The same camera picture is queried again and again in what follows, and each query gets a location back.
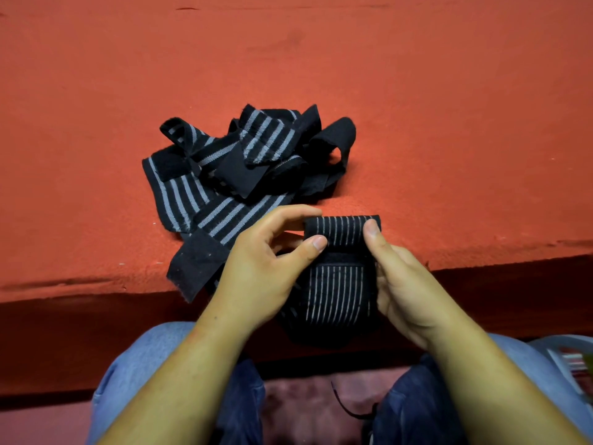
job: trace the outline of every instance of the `fingernail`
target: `fingernail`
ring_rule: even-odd
[[[379,226],[376,224],[374,219],[367,220],[367,223],[365,223],[365,228],[367,229],[367,233],[370,235],[377,235],[379,232]]]
[[[318,235],[313,239],[313,246],[317,248],[318,252],[322,252],[323,248],[327,246],[327,239],[322,235]]]

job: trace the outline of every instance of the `cloth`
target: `cloth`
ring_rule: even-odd
[[[293,287],[279,320],[294,341],[341,346],[369,329],[376,316],[375,259],[362,225],[377,215],[316,217],[305,220],[305,239],[327,237],[327,247]]]
[[[277,206],[327,196],[356,139],[346,117],[322,129],[316,105],[302,114],[247,105],[222,138],[177,117],[160,130],[173,144],[142,166],[163,226],[183,235],[167,277],[189,302],[215,282],[241,231]]]
[[[193,328],[191,322],[164,323],[144,333],[111,364],[93,396],[86,443],[96,443],[123,408]],[[491,335],[500,348],[587,437],[593,439],[588,405],[552,363],[530,345]],[[262,444],[259,412],[263,381],[253,363],[235,367],[221,404],[214,443]],[[381,402],[373,423],[375,445],[458,444],[465,436],[438,368],[430,356],[400,377]]]

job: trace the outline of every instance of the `denim pants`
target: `denim pants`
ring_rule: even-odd
[[[144,333],[111,364],[93,396],[87,444],[96,443],[123,408],[175,350],[192,322],[172,322]],[[530,345],[491,335],[498,346],[589,439],[591,407],[583,403],[557,367]],[[262,444],[259,412],[265,397],[253,362],[240,361],[229,380],[218,414],[216,443]],[[373,422],[373,443],[458,444],[465,435],[434,360],[425,355],[387,393]]]

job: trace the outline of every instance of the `right hand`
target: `right hand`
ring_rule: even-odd
[[[389,244],[376,222],[367,220],[365,242],[377,265],[377,307],[423,350],[469,320],[431,273],[405,248]]]

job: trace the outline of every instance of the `red carpet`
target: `red carpet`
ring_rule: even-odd
[[[325,214],[380,214],[433,270],[591,254],[592,9],[2,0],[0,328],[12,340],[0,395],[92,387],[143,329],[195,318],[164,277],[180,243],[141,168],[167,145],[158,126],[171,116],[209,134],[246,103],[317,103],[326,125],[351,117],[358,139]],[[591,261],[552,262],[443,278],[499,332],[589,332],[579,290],[591,282],[574,281]],[[511,296],[515,283],[527,292]],[[571,297],[589,304],[570,310]],[[272,358],[262,340],[254,349]]]

